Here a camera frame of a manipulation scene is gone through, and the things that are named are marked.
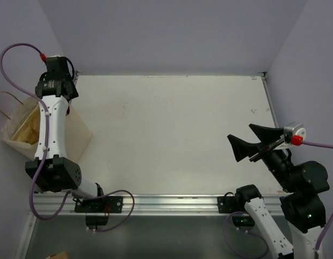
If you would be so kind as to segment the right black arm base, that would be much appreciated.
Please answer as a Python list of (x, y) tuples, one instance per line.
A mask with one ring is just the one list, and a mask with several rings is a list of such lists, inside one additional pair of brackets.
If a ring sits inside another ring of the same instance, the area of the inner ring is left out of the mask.
[[(227, 192), (224, 196), (218, 196), (217, 207), (220, 214), (246, 212), (239, 206), (235, 195), (232, 192)], [(238, 228), (252, 229), (255, 226), (254, 220), (245, 214), (235, 214), (231, 217), (231, 221), (233, 225)]]

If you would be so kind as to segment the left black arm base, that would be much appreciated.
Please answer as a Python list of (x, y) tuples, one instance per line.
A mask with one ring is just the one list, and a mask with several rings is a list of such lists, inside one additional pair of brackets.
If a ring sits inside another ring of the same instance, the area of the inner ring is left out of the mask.
[(103, 199), (81, 200), (73, 198), (75, 202), (74, 211), (85, 213), (85, 224), (88, 228), (98, 229), (105, 226), (109, 220), (109, 214), (119, 214), (122, 212), (123, 197), (108, 196)]

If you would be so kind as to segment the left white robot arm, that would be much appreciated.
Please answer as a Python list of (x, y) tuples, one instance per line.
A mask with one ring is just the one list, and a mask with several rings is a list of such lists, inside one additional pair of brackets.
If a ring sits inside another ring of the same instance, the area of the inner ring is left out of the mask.
[(66, 114), (70, 101), (79, 96), (74, 84), (74, 70), (67, 57), (54, 56), (45, 60), (43, 73), (35, 95), (39, 102), (40, 128), (37, 150), (25, 171), (44, 192), (71, 191), (87, 199), (94, 212), (105, 208), (106, 198), (100, 195), (100, 185), (81, 175), (80, 166), (67, 157)]

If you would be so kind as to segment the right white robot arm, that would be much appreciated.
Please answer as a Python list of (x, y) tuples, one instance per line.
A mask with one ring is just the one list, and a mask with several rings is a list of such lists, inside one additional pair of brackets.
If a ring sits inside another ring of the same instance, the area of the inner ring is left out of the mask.
[(288, 241), (266, 208), (255, 185), (236, 190), (233, 200), (238, 211), (247, 213), (260, 230), (273, 258), (322, 258), (320, 234), (325, 230), (325, 206), (319, 194), (330, 189), (326, 168), (307, 161), (294, 165), (291, 146), (299, 146), (306, 138), (302, 123), (270, 128), (250, 124), (258, 143), (227, 136), (237, 162), (249, 158), (262, 160), (286, 193), (280, 197), (281, 209), (288, 222), (292, 240)]

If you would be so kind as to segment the beige paper bag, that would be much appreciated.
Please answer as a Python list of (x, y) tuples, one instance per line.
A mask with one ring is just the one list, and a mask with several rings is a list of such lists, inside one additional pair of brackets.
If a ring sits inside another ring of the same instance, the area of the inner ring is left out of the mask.
[[(1, 94), (14, 96), (10, 92)], [(24, 101), (17, 100), (19, 105), (7, 115), (1, 108), (0, 113), (7, 120), (1, 129), (1, 140), (30, 160), (34, 159), (39, 140), (40, 112), (38, 102), (29, 97)], [(67, 157), (78, 162), (92, 137), (85, 122), (73, 106), (66, 115), (65, 144)]]

